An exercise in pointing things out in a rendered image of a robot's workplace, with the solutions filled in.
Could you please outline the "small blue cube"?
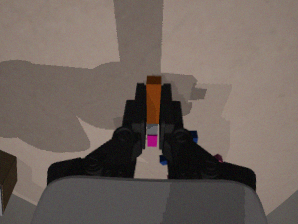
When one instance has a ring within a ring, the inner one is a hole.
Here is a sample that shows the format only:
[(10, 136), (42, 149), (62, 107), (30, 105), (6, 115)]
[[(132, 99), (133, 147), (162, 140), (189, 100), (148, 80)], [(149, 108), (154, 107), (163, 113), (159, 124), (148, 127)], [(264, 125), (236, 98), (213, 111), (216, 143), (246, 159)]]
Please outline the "small blue cube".
[(160, 162), (162, 165), (167, 165), (167, 158), (164, 157), (163, 155), (159, 155), (159, 162)]
[(190, 131), (192, 136), (193, 136), (193, 140), (197, 143), (198, 141), (198, 135), (197, 135), (197, 130), (196, 131)]

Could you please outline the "pink rod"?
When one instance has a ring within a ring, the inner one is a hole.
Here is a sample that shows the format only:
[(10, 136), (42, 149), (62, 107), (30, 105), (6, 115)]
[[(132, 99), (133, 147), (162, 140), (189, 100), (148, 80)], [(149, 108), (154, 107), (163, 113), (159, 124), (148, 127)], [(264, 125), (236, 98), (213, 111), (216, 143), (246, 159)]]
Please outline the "pink rod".
[(214, 157), (216, 157), (220, 162), (223, 163), (223, 159), (222, 159), (222, 156), (221, 155), (216, 154), (216, 155), (214, 155)]

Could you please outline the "orange rod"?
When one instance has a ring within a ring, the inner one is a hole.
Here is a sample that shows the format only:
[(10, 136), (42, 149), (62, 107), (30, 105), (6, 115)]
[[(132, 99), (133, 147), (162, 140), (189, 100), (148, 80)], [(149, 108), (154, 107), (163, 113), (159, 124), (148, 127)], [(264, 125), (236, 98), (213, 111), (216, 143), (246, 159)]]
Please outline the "orange rod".
[(147, 124), (159, 124), (161, 76), (147, 76)]

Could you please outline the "magenta rod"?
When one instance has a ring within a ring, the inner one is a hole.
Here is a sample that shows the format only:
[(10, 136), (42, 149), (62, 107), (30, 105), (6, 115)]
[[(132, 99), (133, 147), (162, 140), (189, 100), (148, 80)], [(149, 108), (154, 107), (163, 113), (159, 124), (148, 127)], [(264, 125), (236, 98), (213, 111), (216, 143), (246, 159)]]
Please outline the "magenta rod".
[(148, 134), (148, 147), (157, 147), (157, 135)]

